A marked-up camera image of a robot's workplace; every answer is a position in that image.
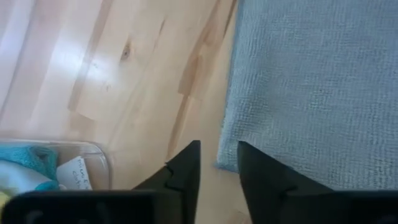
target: wooden floor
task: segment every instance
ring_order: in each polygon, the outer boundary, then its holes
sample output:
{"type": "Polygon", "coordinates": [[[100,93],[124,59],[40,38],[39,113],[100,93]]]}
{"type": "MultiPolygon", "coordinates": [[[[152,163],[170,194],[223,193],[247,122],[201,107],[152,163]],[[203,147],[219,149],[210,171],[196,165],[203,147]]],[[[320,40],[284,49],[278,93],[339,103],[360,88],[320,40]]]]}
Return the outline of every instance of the wooden floor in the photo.
{"type": "Polygon", "coordinates": [[[93,141],[114,189],[202,141],[197,223],[249,223],[216,170],[235,0],[0,0],[0,137],[93,141]]]}

